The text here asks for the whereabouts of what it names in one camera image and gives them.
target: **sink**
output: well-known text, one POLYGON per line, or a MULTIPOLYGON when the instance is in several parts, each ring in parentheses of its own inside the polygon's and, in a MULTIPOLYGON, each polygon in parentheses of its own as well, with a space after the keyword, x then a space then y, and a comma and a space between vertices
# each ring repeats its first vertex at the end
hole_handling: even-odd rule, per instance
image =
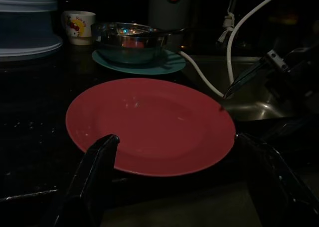
MULTIPOLYGON (((211 84, 222 93, 225 93, 229 87, 226 57, 192 56, 192 58, 211 84)), ((233 57, 234 77, 236 78, 258 60, 258 57, 233 57)), ((252 121, 294 116, 291 108, 279 104, 274 96, 265 88, 266 73, 260 73, 228 100, 222 99, 210 90, 191 64, 187 64, 183 69, 183 73, 201 92, 208 94, 218 101, 235 120, 252 121)))

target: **kitchen counter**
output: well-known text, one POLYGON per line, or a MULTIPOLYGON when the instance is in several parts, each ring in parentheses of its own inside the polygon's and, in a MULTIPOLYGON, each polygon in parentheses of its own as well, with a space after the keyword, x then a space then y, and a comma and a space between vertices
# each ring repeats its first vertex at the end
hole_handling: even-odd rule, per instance
MULTIPOLYGON (((50 57, 1 64, 0 205, 6 205, 8 211, 13 208, 26 219, 42 216, 59 187, 72 177, 83 156, 65 127, 66 110, 72 100, 99 83, 141 77, 96 64, 91 58, 92 51, 90 46, 65 45, 50 57)), ((182 71, 148 78, 197 88, 182 71)), ((235 123, 237 132, 262 136, 278 122, 278 119, 269 119, 235 123)), ((313 132, 304 132, 300 132, 300 136, 315 136, 313 132)), ((305 143, 302 138, 298 145, 288 140, 293 148, 283 147, 287 137, 276 138, 273 144, 283 151, 290 164, 304 167, 315 162, 310 157, 314 157, 317 150, 312 146, 300 147, 305 143)), ((122 206, 244 180, 240 156, 240 147, 235 144, 213 167, 174 178, 150 178, 115 171, 113 201, 108 204, 122 206)))

